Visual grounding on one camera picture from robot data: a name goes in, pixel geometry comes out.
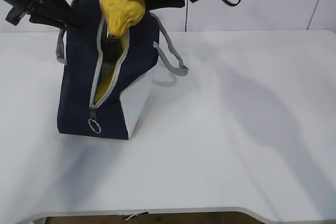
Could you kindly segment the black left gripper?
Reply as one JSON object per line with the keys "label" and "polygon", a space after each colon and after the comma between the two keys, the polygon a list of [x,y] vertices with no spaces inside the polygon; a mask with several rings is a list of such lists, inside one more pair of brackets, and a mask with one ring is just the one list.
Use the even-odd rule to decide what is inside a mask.
{"label": "black left gripper", "polygon": [[25,15],[33,24],[42,24],[60,29],[71,26],[80,28],[80,19],[66,0],[5,0],[12,8],[5,20],[17,26]]}

